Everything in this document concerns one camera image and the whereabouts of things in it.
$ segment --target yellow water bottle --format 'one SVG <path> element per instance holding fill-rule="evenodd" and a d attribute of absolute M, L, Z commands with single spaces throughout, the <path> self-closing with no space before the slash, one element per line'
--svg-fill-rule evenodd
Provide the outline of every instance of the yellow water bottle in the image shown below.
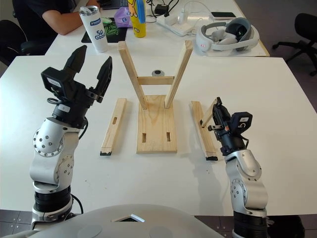
<path fill-rule="evenodd" d="M 145 0 L 128 0 L 134 35 L 138 38 L 146 36 Z"/>

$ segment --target black shirt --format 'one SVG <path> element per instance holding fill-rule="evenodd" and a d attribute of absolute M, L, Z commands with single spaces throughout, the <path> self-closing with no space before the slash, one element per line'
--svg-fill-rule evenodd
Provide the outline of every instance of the black shirt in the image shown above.
<path fill-rule="evenodd" d="M 57 33 L 43 20 L 48 10 L 69 13 L 68 0 L 13 0 L 14 11 L 28 40 L 54 38 Z"/>

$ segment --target black mouse pad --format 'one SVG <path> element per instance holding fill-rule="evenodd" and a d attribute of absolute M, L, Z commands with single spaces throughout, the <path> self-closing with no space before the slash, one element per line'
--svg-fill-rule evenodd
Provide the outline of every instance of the black mouse pad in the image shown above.
<path fill-rule="evenodd" d="M 117 28 L 117 25 L 115 24 L 114 18 L 109 18 L 112 20 L 112 23 L 105 24 L 104 28 L 106 32 L 106 37 L 108 43 L 118 43 L 119 41 L 125 41 L 125 36 L 127 34 L 127 28 Z M 82 43 L 91 43 L 91 40 L 88 36 L 88 33 L 85 32 L 84 37 L 81 40 Z"/>

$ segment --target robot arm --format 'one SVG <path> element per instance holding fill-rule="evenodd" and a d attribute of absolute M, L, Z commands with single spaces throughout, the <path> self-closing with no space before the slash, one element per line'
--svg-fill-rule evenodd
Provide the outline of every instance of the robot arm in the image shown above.
<path fill-rule="evenodd" d="M 95 88 L 86 89 L 85 85 L 74 80 L 85 61 L 86 48 L 76 49 L 64 69 L 49 67 L 41 74 L 45 88 L 58 100 L 48 98 L 48 102 L 55 105 L 53 117 L 46 118 L 33 137 L 35 155 L 30 176 L 34 181 L 35 204 L 32 229 L 37 225 L 36 229 L 40 230 L 41 226 L 45 227 L 44 223 L 69 217 L 73 203 L 70 184 L 78 135 L 88 126 L 85 117 L 88 108 L 95 100 L 102 102 L 111 81 L 111 57 L 101 67 Z"/>
<path fill-rule="evenodd" d="M 252 115 L 248 112 L 229 114 L 218 97 L 213 103 L 214 130 L 221 142 L 221 152 L 230 179 L 231 203 L 234 211 L 235 238 L 266 238 L 267 192 L 261 181 L 262 169 L 247 149 L 249 140 L 241 136 L 251 126 Z"/>

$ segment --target power strip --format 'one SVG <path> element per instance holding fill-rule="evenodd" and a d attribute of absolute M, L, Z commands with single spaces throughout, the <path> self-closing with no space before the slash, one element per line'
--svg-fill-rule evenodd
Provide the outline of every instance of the power strip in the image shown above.
<path fill-rule="evenodd" d="M 164 15 L 157 17 L 157 23 L 175 33 L 178 36 L 186 36 L 193 29 L 193 26 L 188 23 L 179 24 L 177 16 Z"/>

